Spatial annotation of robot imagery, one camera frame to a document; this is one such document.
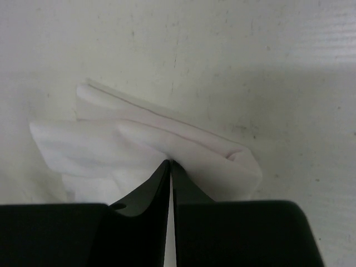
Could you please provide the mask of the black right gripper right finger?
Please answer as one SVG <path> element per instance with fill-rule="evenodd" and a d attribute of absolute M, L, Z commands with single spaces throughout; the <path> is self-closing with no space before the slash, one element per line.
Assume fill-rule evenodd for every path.
<path fill-rule="evenodd" d="M 323 266 L 294 202 L 214 201 L 175 161 L 171 177 L 178 266 Z"/>

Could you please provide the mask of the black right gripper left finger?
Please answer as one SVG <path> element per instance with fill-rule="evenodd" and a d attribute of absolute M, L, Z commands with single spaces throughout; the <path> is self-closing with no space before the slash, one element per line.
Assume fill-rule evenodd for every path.
<path fill-rule="evenodd" d="M 111 205 L 1 206 L 2 266 L 163 266 L 170 164 Z"/>

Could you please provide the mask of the white tank top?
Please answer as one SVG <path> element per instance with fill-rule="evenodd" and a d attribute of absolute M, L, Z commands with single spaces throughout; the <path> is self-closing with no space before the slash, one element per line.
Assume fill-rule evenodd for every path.
<path fill-rule="evenodd" d="M 61 174 L 70 202 L 111 204 L 164 160 L 178 162 L 214 200 L 247 200 L 263 177 L 246 146 L 93 80 L 77 86 L 75 121 L 29 127 L 47 166 Z"/>

